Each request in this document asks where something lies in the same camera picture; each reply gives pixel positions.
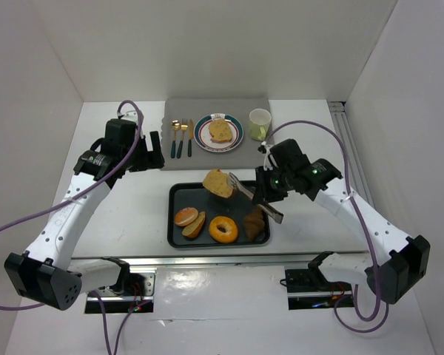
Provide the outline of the metal food tongs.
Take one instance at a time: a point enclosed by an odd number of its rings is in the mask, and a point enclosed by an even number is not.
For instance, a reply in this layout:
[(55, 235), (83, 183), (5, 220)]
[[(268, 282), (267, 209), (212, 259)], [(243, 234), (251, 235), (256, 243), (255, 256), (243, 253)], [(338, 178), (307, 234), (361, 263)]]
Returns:
[(284, 214), (279, 212), (277, 209), (269, 205), (267, 202), (256, 202), (255, 201), (255, 193), (251, 192), (248, 188), (246, 188), (241, 181), (233, 174), (228, 174), (228, 181), (229, 185), (236, 189), (237, 191), (241, 192), (243, 195), (245, 195), (252, 204), (259, 207), (263, 212), (265, 212), (270, 218), (272, 218), (277, 224), (281, 224), (283, 222)]

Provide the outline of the large seeded bread slice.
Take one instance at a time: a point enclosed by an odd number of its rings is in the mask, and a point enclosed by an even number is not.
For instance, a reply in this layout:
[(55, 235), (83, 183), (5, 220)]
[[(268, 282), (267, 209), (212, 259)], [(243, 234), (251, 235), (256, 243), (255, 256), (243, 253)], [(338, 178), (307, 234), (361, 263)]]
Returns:
[(232, 140), (230, 125), (222, 118), (215, 119), (209, 124), (209, 134), (211, 141), (216, 143), (226, 143)]

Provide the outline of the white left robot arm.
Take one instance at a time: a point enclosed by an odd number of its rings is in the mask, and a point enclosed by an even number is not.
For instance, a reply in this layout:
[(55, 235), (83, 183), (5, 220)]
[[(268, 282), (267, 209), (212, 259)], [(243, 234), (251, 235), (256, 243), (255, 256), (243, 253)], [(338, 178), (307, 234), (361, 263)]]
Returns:
[(80, 294), (109, 288), (123, 294), (135, 275), (116, 257), (77, 265), (75, 247), (100, 203), (126, 172), (161, 169), (164, 157), (160, 135), (149, 134), (152, 149), (138, 123), (113, 118), (98, 139), (77, 160), (64, 206), (53, 213), (39, 236), (22, 254), (10, 254), (4, 268), (17, 293), (30, 300), (67, 310)]

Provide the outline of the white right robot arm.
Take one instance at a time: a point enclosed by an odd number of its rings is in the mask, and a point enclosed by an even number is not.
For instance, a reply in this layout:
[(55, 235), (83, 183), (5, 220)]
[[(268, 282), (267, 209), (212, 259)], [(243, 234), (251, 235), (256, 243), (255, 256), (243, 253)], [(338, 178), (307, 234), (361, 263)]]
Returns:
[(254, 202), (270, 205), (290, 192), (305, 195), (334, 215), (369, 254), (347, 257), (325, 251), (313, 259), (313, 268), (325, 280), (367, 285), (383, 302), (393, 305), (426, 274), (431, 244), (411, 237), (387, 221), (354, 192), (346, 176), (320, 158), (311, 162), (293, 139), (259, 148), (265, 161), (255, 170)]

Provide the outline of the small oval bread slice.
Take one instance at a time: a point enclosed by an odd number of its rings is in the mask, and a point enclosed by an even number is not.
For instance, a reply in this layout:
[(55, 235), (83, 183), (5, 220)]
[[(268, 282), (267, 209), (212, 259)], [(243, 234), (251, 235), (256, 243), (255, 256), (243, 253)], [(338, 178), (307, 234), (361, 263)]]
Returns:
[(182, 231), (182, 235), (184, 236), (184, 238), (188, 240), (193, 240), (197, 238), (204, 226), (205, 220), (206, 212), (200, 212), (193, 222), (184, 227)]

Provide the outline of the brown croissant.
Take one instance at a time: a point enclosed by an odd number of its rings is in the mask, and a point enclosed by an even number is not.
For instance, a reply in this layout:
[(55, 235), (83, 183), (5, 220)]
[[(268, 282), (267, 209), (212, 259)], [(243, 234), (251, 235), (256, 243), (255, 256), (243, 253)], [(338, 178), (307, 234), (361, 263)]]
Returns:
[(243, 228), (247, 238), (255, 241), (258, 235), (264, 230), (265, 222), (263, 219), (263, 211), (259, 208), (252, 210), (243, 219)]

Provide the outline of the grey cloth placemat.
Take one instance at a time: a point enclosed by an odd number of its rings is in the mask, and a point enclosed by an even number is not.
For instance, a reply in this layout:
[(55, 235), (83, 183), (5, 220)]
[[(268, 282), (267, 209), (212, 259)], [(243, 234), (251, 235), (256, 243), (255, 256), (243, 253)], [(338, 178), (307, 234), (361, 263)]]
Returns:
[[(161, 151), (164, 155), (164, 169), (201, 170), (201, 169), (254, 169), (263, 163), (263, 156), (258, 152), (259, 143), (249, 137), (249, 113), (254, 109), (270, 110), (269, 100), (260, 98), (170, 98), (164, 104), (164, 116), (161, 120)], [(243, 139), (234, 149), (227, 152), (209, 152), (198, 144), (198, 134), (192, 139), (192, 155), (187, 155), (189, 134), (184, 135), (184, 147), (180, 158), (171, 156), (174, 137), (180, 138), (180, 132), (172, 130), (172, 122), (183, 119), (194, 124), (211, 114), (227, 114), (237, 119), (243, 128)]]

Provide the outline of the white plate teal red rim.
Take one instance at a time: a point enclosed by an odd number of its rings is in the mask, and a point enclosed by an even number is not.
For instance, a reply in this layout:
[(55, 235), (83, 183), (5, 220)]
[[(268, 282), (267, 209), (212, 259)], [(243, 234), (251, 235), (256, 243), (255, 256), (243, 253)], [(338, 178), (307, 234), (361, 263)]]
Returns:
[[(226, 143), (211, 141), (209, 124), (215, 119), (224, 119), (232, 131), (232, 140)], [(238, 147), (243, 140), (243, 127), (239, 120), (223, 113), (213, 113), (200, 119), (194, 128), (194, 139), (200, 148), (214, 153), (223, 153)]]

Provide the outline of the orange bagel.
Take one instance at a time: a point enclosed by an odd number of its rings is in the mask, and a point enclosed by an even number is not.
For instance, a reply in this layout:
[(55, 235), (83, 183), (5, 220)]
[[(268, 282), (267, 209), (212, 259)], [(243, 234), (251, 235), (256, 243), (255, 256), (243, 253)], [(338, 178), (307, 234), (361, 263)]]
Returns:
[(209, 234), (219, 243), (233, 243), (238, 238), (238, 226), (229, 217), (217, 216), (209, 224)]

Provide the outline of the sesame bun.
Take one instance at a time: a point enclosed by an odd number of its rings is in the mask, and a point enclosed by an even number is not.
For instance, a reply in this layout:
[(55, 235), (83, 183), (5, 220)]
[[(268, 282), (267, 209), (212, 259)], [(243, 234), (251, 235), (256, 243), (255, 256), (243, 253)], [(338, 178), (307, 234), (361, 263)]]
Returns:
[(176, 226), (184, 227), (194, 222), (199, 215), (199, 212), (194, 207), (186, 207), (178, 211), (174, 217), (174, 223)]

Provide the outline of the pale green mug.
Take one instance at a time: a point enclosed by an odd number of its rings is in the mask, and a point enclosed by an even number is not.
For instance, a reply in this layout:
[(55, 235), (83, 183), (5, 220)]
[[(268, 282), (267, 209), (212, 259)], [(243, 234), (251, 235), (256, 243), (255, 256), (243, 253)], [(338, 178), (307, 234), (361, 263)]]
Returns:
[(271, 113), (265, 109), (254, 109), (249, 113), (249, 136), (255, 141), (264, 141), (272, 122)]

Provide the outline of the black baking tray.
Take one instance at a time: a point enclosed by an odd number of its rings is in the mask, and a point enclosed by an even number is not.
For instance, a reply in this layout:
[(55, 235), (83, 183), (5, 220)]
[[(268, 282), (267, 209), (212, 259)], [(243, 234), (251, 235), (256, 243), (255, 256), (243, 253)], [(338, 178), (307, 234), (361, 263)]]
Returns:
[[(188, 240), (182, 235), (182, 228), (175, 225), (174, 217), (180, 210), (192, 207), (206, 213), (206, 221), (201, 232), (194, 240)], [(228, 199), (218, 197), (203, 187), (202, 183), (177, 183), (169, 190), (169, 211), (167, 222), (167, 241), (176, 249), (226, 249), (248, 248), (267, 243), (271, 237), (269, 217), (264, 214), (264, 230), (251, 241), (243, 228), (243, 219), (255, 206), (248, 198), (236, 192)], [(233, 243), (219, 243), (209, 234), (210, 221), (219, 216), (233, 219), (238, 226), (238, 238)]]

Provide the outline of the aluminium front rail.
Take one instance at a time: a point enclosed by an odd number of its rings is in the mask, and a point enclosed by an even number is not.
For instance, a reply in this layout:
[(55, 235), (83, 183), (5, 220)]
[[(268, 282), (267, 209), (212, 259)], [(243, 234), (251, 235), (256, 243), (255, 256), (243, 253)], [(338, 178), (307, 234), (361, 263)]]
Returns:
[(164, 257), (118, 257), (135, 267), (225, 267), (225, 266), (272, 266), (308, 264), (318, 256), (315, 254), (232, 254), (232, 255), (182, 255)]

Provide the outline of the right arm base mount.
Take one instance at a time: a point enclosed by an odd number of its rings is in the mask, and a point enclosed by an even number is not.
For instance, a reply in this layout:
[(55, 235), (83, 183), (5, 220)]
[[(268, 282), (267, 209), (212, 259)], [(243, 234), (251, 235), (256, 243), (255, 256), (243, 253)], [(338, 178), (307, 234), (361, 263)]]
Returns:
[(286, 269), (280, 284), (286, 288), (288, 308), (293, 310), (353, 308), (352, 288), (347, 283), (329, 283), (305, 269)]

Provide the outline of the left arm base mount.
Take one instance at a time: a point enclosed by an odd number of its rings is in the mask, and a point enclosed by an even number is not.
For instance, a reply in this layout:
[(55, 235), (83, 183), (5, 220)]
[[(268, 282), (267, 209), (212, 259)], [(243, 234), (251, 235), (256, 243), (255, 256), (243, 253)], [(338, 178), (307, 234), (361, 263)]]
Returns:
[(125, 314), (130, 310), (137, 314), (152, 313), (155, 279), (155, 271), (144, 270), (130, 275), (122, 293), (115, 293), (110, 287), (100, 287), (96, 294), (101, 298), (107, 314)]

